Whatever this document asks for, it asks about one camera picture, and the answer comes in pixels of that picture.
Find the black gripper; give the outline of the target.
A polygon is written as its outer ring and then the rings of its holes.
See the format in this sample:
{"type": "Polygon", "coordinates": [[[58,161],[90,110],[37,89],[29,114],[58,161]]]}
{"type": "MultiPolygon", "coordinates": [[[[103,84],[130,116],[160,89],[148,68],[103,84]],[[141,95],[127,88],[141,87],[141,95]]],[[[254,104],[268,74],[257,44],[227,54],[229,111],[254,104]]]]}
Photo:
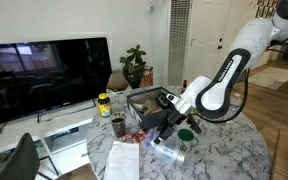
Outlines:
{"type": "Polygon", "coordinates": [[[160,135],[155,138],[154,143],[159,144],[160,142],[164,141],[162,137],[171,136],[174,132],[174,126],[179,125],[185,118],[185,115],[178,112],[169,113],[158,127],[160,135]]]}

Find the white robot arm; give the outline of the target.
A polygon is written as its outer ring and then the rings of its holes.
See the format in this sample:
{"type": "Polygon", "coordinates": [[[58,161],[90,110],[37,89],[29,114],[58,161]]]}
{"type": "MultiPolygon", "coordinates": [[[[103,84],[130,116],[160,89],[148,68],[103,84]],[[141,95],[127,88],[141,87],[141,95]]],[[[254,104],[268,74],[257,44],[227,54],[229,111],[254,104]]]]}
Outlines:
{"type": "Polygon", "coordinates": [[[270,45],[276,44],[288,44],[288,0],[280,0],[273,17],[247,22],[214,78],[199,76],[180,96],[166,96],[171,102],[171,112],[160,123],[154,142],[167,140],[174,132],[174,126],[194,110],[210,123],[226,122],[233,86],[262,58],[270,45]]]}

